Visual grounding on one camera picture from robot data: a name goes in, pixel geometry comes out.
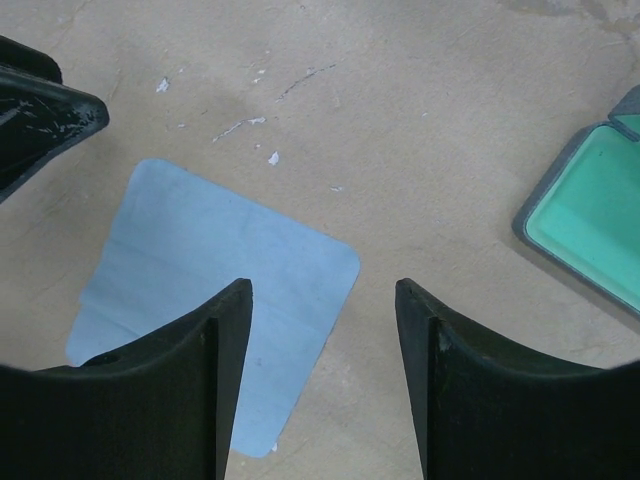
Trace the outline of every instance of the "blue cloth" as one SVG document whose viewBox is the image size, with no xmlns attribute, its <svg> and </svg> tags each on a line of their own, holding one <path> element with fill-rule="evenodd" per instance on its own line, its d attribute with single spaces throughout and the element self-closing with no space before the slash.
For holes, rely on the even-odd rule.
<svg viewBox="0 0 640 480">
<path fill-rule="evenodd" d="M 198 307 L 238 277 L 254 286 L 232 448 L 275 445 L 360 269 L 355 251 L 164 160 L 135 169 L 82 292 L 74 365 Z"/>
</svg>

